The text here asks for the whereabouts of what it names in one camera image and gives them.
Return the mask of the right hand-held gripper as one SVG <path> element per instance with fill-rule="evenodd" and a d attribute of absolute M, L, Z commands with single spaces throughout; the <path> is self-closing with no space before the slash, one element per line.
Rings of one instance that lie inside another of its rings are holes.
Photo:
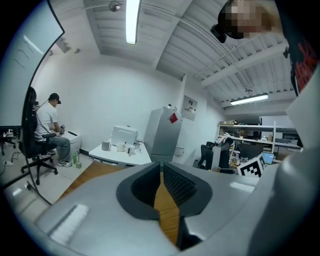
<path fill-rule="evenodd" d="M 257 157 L 239 165 L 237 167 L 237 173 L 240 176 L 260 178 L 265 168 L 265 161 L 262 154 L 260 154 Z"/>

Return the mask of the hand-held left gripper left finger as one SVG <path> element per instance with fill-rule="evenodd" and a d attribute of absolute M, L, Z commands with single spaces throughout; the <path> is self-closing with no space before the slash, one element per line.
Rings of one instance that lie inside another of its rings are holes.
<path fill-rule="evenodd" d="M 155 198 L 158 163 L 93 178 L 50 206 L 36 226 L 50 252 L 81 256 L 174 256 L 179 249 L 160 228 Z"/>

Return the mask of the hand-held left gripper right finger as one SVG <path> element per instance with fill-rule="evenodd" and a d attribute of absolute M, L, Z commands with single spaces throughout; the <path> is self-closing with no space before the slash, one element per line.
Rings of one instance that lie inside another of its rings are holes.
<path fill-rule="evenodd" d="M 175 255 L 248 255 L 252 228 L 234 220 L 258 179 L 165 163 L 163 183 L 178 208 Z"/>

